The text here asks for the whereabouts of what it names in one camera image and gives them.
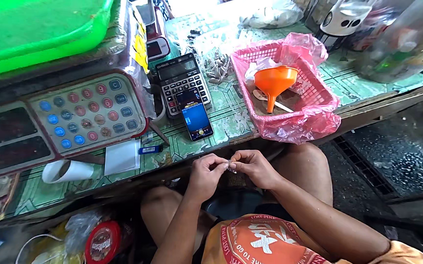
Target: hand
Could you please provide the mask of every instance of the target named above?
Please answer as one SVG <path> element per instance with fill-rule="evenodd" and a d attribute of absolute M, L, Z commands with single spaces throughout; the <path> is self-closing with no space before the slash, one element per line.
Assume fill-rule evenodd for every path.
<path fill-rule="evenodd" d="M 229 167 L 243 172 L 259 188 L 273 190 L 283 177 L 258 150 L 238 150 L 231 157 Z"/>
<path fill-rule="evenodd" d="M 217 166 L 211 171 L 210 165 L 213 164 Z M 219 178 L 226 171 L 228 165 L 227 159 L 220 158 L 215 154 L 208 154 L 194 160 L 185 196 L 199 201 L 200 204 L 208 200 L 215 193 Z"/>

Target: smartphone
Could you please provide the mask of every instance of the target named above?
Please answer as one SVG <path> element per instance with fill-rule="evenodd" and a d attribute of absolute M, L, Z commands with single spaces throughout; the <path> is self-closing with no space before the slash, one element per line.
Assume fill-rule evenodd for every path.
<path fill-rule="evenodd" d="M 178 92 L 176 99 L 192 141 L 213 135 L 213 129 L 198 89 L 192 88 Z"/>

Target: orange funnel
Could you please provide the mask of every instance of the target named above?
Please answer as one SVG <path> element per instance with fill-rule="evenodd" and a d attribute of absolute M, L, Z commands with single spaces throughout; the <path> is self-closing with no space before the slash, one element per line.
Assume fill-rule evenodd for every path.
<path fill-rule="evenodd" d="M 262 69 L 255 73 L 255 86 L 267 95 L 267 113 L 273 112 L 275 100 L 296 82 L 299 70 L 285 65 Z"/>

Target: drain grate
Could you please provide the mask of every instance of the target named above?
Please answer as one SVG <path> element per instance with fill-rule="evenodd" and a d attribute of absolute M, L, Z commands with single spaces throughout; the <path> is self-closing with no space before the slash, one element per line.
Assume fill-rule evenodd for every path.
<path fill-rule="evenodd" d="M 342 136 L 333 139 L 335 147 L 383 200 L 397 198 L 399 194 L 390 183 Z"/>

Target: scale keypad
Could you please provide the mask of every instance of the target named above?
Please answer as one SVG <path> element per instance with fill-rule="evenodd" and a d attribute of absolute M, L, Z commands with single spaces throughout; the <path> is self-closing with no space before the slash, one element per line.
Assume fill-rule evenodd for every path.
<path fill-rule="evenodd" d="M 194 70 L 187 73 L 187 77 L 181 81 L 175 81 L 174 83 L 169 83 L 170 81 L 166 80 L 162 83 L 165 85 L 162 86 L 164 97 L 166 98 L 167 107 L 169 114 L 171 116 L 178 115 L 180 113 L 178 109 L 178 104 L 175 94 L 185 89 L 197 88 L 200 91 L 200 95 L 203 100 L 203 104 L 207 105 L 211 103 L 208 87 L 203 81 L 202 74 L 200 71 Z"/>
<path fill-rule="evenodd" d="M 146 126 L 131 84 L 111 74 L 30 100 L 59 153 L 103 145 Z"/>

